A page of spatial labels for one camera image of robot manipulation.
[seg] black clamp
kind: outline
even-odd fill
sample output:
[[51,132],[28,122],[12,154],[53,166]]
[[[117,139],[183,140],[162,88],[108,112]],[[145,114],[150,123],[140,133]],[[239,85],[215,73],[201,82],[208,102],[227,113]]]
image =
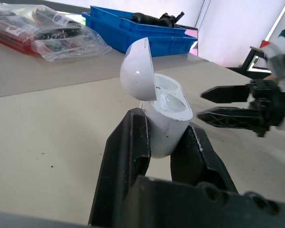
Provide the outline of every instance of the black clamp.
[[197,115],[202,121],[222,128],[252,130],[264,137],[270,126],[279,126],[285,117],[285,93],[272,80],[251,80],[246,85],[217,86],[201,94],[217,104],[246,102],[249,94],[255,99],[248,109],[215,107]]

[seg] black metal frame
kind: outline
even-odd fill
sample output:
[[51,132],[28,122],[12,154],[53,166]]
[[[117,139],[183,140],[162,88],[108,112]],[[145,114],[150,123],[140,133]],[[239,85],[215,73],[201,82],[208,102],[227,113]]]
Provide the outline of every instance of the black metal frame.
[[235,72],[237,72],[241,75],[244,75],[246,77],[249,77],[251,79],[264,79],[265,77],[270,75],[270,73],[248,71],[249,66],[250,66],[254,56],[258,56],[260,58],[266,59],[263,52],[251,48],[249,54],[247,55],[243,65],[241,67],[228,67],[228,69],[235,71]]

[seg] beige table surface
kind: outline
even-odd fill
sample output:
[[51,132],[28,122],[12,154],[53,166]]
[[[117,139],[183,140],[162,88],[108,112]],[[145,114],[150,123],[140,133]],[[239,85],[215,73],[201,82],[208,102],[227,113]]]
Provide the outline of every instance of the beige table surface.
[[[124,54],[113,49],[95,58],[50,63],[0,43],[0,97],[119,77],[123,59]],[[191,64],[184,55],[153,60],[155,70]]]
[[[249,81],[204,61],[157,73],[180,82],[195,113],[215,106],[201,92]],[[86,224],[106,139],[138,105],[119,78],[1,97],[0,211]],[[193,122],[206,130],[240,193],[285,201],[285,132],[257,138]],[[169,180],[169,162],[152,160],[147,175]]]

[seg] white label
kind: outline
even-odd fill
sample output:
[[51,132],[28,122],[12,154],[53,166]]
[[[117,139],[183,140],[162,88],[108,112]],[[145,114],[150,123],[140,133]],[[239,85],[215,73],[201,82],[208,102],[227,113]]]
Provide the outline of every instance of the white label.
[[16,26],[9,26],[5,29],[6,32],[13,34],[15,36],[19,36],[24,30],[16,27]]
[[67,23],[70,21],[71,19],[67,18],[66,16],[61,15],[60,13],[55,14],[55,16],[53,17],[52,21],[56,24],[59,24],[61,26],[65,26],[67,25]]

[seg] red package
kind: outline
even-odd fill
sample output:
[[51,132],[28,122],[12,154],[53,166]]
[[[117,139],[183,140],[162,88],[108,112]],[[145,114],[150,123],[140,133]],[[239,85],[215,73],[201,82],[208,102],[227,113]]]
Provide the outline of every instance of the red package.
[[17,26],[0,20],[0,42],[27,54],[35,53],[31,44],[35,36]]

